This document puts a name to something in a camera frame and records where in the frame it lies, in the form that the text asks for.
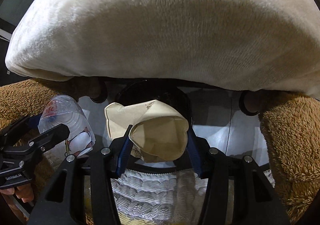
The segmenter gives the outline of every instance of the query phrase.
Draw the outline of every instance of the metal screw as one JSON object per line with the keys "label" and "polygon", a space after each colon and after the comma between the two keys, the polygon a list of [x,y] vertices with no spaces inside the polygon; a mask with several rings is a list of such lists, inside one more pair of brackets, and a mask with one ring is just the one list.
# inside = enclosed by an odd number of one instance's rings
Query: metal screw
{"label": "metal screw", "polygon": [[110,148],[103,148],[101,150],[101,154],[103,154],[103,155],[108,155],[109,153],[110,153]]}
{"label": "metal screw", "polygon": [[216,155],[216,154],[218,154],[218,149],[217,148],[210,148],[209,153],[212,155]]}
{"label": "metal screw", "polygon": [[74,155],[69,155],[69,156],[67,156],[67,161],[68,161],[68,162],[72,162],[74,159],[75,159],[75,156],[74,156]]}
{"label": "metal screw", "polygon": [[247,163],[251,163],[253,159],[252,159],[251,156],[244,156],[244,160],[245,160]]}

